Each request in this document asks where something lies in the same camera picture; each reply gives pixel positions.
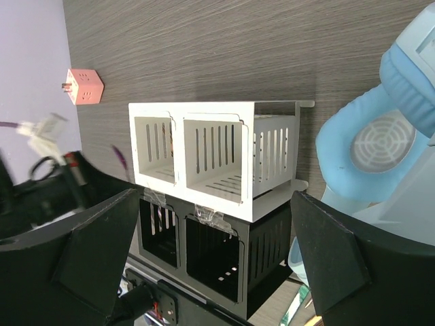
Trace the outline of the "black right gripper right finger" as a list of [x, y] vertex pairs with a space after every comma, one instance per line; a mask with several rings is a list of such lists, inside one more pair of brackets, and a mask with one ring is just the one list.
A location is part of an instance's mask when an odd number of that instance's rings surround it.
[[434, 247], [376, 228], [305, 192], [291, 210], [325, 325], [433, 325]]

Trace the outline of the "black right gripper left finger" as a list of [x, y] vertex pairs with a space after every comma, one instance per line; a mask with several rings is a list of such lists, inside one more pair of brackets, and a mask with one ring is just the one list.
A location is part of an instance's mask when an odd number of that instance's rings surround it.
[[2, 325], [105, 325], [139, 214], [125, 190], [1, 241]]

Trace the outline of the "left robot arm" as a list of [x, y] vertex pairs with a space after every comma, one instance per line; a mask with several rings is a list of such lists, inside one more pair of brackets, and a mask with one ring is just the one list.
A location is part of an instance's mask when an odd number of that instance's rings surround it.
[[13, 184], [1, 162], [1, 238], [9, 238], [51, 222], [71, 211], [86, 210], [134, 189], [128, 181], [107, 175], [94, 167], [81, 151], [64, 156], [67, 164], [54, 163], [41, 179]]

